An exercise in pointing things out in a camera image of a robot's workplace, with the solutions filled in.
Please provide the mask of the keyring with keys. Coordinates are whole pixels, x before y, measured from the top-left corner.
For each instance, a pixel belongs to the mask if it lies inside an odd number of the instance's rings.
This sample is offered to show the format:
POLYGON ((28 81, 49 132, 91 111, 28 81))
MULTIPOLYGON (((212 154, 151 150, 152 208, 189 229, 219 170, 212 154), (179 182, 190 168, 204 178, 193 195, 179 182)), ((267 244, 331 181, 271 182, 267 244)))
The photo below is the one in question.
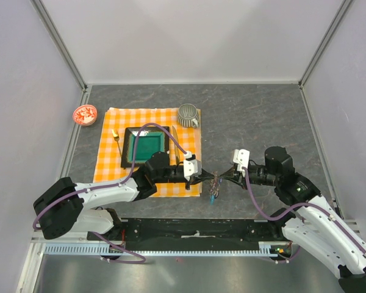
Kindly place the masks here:
POLYGON ((209 194, 210 196, 214 194, 216 196, 216 199, 219 196, 220 193, 220 185, 222 183, 222 179, 220 179, 220 176, 218 175, 217 171, 214 171, 217 173, 217 178, 211 179, 210 185, 209 185, 209 194))

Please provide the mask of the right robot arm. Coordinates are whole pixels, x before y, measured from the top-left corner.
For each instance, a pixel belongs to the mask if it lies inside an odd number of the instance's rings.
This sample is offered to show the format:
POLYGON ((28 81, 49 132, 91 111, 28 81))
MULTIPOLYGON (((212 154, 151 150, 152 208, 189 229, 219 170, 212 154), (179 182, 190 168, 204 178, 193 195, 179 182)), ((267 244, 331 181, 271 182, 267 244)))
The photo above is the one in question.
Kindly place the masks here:
POLYGON ((344 292, 366 292, 366 241, 336 213, 321 191, 296 172, 293 159, 281 146, 264 152, 265 163, 250 159, 250 152, 232 152, 232 168, 222 176, 249 192, 259 214, 270 223, 267 233, 274 240, 286 238, 326 266, 344 292), (251 186, 273 186, 288 207, 267 215, 259 207, 251 186))

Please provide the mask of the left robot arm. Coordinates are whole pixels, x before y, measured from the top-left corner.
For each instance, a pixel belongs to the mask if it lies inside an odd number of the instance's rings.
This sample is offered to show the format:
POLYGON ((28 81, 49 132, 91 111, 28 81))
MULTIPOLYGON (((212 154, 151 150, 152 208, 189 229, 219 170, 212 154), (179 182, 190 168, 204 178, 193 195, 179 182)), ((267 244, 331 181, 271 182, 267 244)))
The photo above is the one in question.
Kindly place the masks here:
POLYGON ((211 180, 195 156, 170 165, 167 153, 156 152, 136 171, 124 178, 101 183, 74 183, 71 178, 57 180, 34 203, 33 228, 46 240, 57 239, 70 231, 96 232, 108 240, 121 235, 118 217, 99 211, 99 206, 116 202, 144 200, 157 192, 157 185, 183 183, 185 189, 211 180))

